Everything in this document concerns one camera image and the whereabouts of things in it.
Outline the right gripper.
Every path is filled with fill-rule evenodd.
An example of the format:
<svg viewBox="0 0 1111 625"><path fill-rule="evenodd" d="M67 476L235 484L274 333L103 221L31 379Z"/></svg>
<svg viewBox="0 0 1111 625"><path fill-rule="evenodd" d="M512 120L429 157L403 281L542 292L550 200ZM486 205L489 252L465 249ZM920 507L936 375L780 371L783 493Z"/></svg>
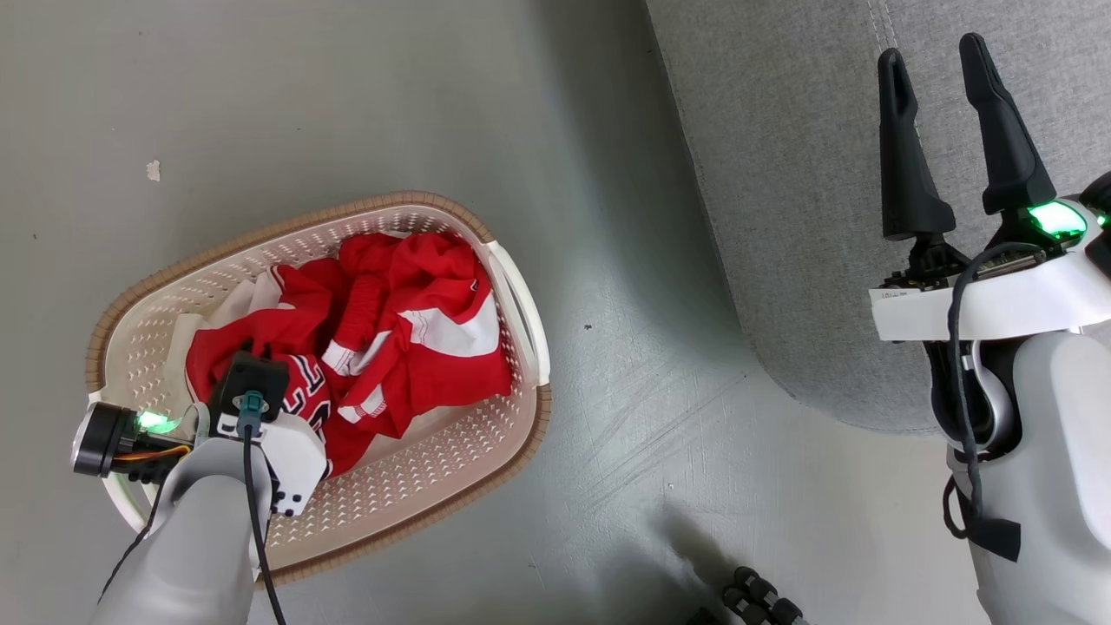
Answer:
<svg viewBox="0 0 1111 625"><path fill-rule="evenodd" d="M1003 236L1031 248L995 253L975 266L959 301L957 337L1003 340L1105 323L1111 320L1111 173L1078 195L1058 198L987 40L964 33L959 52L983 139L984 212L995 216L1021 209L1005 219ZM917 112L904 56L885 49L878 57L878 149L888 241L955 230L953 209L937 192L922 150ZM891 278L872 289L878 336L890 343L949 339L949 309L962 268L947 268L939 278Z"/></svg>

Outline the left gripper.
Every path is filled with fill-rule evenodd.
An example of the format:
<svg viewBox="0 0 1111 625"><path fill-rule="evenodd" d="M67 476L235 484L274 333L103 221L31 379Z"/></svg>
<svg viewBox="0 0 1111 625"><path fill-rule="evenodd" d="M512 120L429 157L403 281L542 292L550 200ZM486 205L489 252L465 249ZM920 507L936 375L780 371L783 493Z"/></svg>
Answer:
<svg viewBox="0 0 1111 625"><path fill-rule="evenodd" d="M71 445L71 470L102 478L108 498L124 518L147 518L138 496L148 501L170 471L208 438L239 442L238 420L211 419L203 403L184 409L181 417L136 411L91 401ZM262 422L251 443L266 455L273 483L273 514L297 516L306 510L326 475L326 447L304 419L278 412Z"/></svg>

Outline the red garment with diamond emblem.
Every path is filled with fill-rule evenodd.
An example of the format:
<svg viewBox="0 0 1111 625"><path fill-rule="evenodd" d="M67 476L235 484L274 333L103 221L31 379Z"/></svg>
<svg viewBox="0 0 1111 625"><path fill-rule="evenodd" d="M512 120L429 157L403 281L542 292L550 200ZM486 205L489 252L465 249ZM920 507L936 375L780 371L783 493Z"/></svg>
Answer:
<svg viewBox="0 0 1111 625"><path fill-rule="evenodd" d="M353 276L338 260L271 268L281 285L278 308L198 331L187 352L187 381L197 399L208 400L238 351L286 363L290 381L282 407L322 438L326 477L337 477L364 458L374 438L342 417L339 407L380 347L386 280Z"/></svg>

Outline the red garment with white panels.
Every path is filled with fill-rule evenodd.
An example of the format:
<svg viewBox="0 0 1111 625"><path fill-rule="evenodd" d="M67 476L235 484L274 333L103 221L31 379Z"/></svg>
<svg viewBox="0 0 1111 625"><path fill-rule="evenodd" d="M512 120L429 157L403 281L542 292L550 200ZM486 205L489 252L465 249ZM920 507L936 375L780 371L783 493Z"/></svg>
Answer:
<svg viewBox="0 0 1111 625"><path fill-rule="evenodd" d="M362 234L338 260L350 288L321 360L346 423L399 438L432 409L508 394L496 294L467 241Z"/></svg>

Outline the beige plastic laundry basket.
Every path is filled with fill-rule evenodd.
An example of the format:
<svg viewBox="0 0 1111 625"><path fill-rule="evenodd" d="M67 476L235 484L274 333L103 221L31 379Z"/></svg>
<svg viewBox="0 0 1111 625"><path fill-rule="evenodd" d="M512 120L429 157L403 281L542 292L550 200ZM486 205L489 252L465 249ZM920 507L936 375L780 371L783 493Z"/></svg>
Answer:
<svg viewBox="0 0 1111 625"><path fill-rule="evenodd" d="M278 585L446 520L536 455L551 415L550 353L539 309L508 250L450 198L414 190L373 195L279 221L136 282L98 320L87 350L91 400L166 414L163 367L180 313L213 312L266 266L326 258L346 238L370 231L437 231L476 249L492 282L513 387L506 397L437 409L416 419L404 438L377 438L357 468L316 490L303 513L277 516L266 553Z"/></svg>

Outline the white cloth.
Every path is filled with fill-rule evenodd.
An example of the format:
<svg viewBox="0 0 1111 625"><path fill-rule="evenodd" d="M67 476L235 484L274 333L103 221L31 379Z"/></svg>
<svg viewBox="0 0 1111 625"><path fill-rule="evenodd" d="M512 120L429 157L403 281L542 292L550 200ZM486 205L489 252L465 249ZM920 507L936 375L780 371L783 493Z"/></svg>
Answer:
<svg viewBox="0 0 1111 625"><path fill-rule="evenodd" d="M192 340L198 331L212 331L223 327L234 321L246 317L256 310L278 308L281 296L281 285L274 276L272 268L258 274L254 280L238 284L227 295L226 301L211 312L209 316L197 313L184 313L176 320L174 332L169 353L163 366L163 379L169 391L171 403L192 403L197 396L190 381L187 381L186 359Z"/></svg>

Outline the grey fabric sofa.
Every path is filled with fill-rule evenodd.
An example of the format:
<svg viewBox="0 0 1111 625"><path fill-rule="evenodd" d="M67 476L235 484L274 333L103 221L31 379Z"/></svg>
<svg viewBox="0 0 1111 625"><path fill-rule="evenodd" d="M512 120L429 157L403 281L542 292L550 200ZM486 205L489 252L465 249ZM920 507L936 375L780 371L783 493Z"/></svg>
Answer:
<svg viewBox="0 0 1111 625"><path fill-rule="evenodd" d="M853 426L935 430L918 343L878 339L885 240L878 56L904 56L948 241L1000 221L959 40L983 36L1059 194L1111 170L1111 0L645 0L745 336L803 405Z"/></svg>

